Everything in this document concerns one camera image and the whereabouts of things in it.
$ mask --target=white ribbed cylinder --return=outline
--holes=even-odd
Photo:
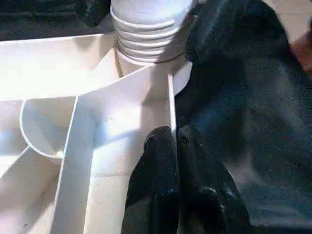
[[[122,53],[141,62],[182,54],[197,0],[112,0],[111,15]]]

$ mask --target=white plastic container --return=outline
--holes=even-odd
[[[0,43],[10,80],[0,92],[0,233],[120,233],[144,140],[164,125],[175,135],[174,95],[192,64],[147,66],[114,38]]]

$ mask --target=black rubber glove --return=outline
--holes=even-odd
[[[193,62],[175,98],[178,128],[198,129],[229,169],[251,223],[312,225],[312,83],[274,10],[209,0],[186,46]]]
[[[249,233],[245,203],[230,173],[210,155],[200,133],[186,125],[179,130],[177,141],[183,233]]]
[[[179,207],[176,145],[169,127],[149,133],[130,177],[122,234],[176,234]]]

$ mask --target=dark cloth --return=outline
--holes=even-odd
[[[176,145],[169,127],[156,128],[131,174],[123,234],[176,234],[180,194]]]
[[[100,24],[109,9],[110,0],[0,0],[0,41],[112,32]]]
[[[189,36],[178,128],[200,131],[259,226],[312,228],[312,84],[275,12],[260,0],[210,0]]]

